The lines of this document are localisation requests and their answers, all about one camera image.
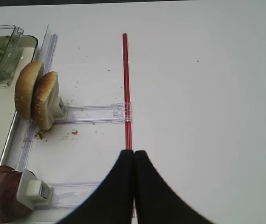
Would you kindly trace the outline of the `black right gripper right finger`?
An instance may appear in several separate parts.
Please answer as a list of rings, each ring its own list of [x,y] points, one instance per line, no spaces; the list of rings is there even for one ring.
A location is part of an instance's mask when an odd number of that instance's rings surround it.
[[[146,151],[136,151],[135,206],[139,224],[210,224],[163,180]]]

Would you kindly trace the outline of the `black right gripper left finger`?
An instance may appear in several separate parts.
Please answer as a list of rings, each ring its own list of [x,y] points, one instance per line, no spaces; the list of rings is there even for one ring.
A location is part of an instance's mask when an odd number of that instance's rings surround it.
[[[105,179],[63,224],[130,224],[133,213],[132,150],[122,150]]]

